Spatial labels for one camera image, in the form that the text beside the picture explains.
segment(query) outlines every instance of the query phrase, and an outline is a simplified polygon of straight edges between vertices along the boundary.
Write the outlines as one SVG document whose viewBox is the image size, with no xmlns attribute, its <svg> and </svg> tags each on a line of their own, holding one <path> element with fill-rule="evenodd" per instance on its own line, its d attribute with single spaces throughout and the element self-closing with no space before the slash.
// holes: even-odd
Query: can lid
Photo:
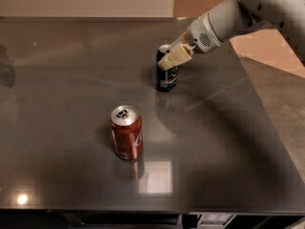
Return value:
<svg viewBox="0 0 305 229">
<path fill-rule="evenodd" d="M 134 106 L 122 105 L 112 111 L 111 120 L 118 126 L 130 126 L 136 121 L 139 112 Z"/>
</svg>

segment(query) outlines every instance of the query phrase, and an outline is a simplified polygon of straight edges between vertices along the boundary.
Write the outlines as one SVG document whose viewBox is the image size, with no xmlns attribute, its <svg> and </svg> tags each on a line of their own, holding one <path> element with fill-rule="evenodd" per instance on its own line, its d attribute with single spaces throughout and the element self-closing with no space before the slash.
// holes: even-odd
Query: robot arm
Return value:
<svg viewBox="0 0 305 229">
<path fill-rule="evenodd" d="M 170 69 L 191 60 L 194 53 L 212 51 L 234 36 L 271 26 L 282 33 L 304 62 L 304 0 L 225 0 L 195 19 L 158 65 Z"/>
</svg>

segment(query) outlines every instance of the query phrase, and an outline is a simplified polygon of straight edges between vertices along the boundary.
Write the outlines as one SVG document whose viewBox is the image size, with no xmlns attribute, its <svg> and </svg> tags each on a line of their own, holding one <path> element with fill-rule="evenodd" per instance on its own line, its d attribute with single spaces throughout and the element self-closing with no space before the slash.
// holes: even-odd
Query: soda can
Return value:
<svg viewBox="0 0 305 229">
<path fill-rule="evenodd" d="M 137 159 L 143 153 L 142 118 L 134 106 L 115 108 L 110 120 L 117 155 L 126 160 Z"/>
<path fill-rule="evenodd" d="M 165 44 L 160 46 L 156 54 L 155 86 L 158 91 L 162 92 L 170 91 L 177 84 L 178 68 L 173 67 L 164 71 L 157 64 L 166 53 L 170 52 L 170 50 L 171 45 Z"/>
</svg>

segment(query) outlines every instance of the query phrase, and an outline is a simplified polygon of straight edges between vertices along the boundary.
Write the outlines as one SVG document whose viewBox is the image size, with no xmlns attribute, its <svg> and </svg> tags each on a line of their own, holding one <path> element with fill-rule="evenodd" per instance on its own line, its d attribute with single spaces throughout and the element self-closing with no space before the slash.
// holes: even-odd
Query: table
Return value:
<svg viewBox="0 0 305 229">
<path fill-rule="evenodd" d="M 0 209 L 304 215 L 304 184 L 230 43 L 155 89 L 158 47 L 191 21 L 0 21 Z M 136 162 L 113 149 L 122 104 L 143 118 Z"/>
</svg>

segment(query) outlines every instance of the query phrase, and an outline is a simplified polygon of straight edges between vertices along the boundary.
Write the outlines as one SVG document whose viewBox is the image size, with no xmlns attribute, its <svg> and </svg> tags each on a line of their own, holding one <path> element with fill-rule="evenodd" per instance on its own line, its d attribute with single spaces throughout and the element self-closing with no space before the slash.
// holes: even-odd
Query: coca-cola can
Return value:
<svg viewBox="0 0 305 229">
<path fill-rule="evenodd" d="M 123 159 L 137 159 L 143 153 L 142 118 L 134 106 L 115 108 L 110 120 L 114 148 Z"/>
</svg>

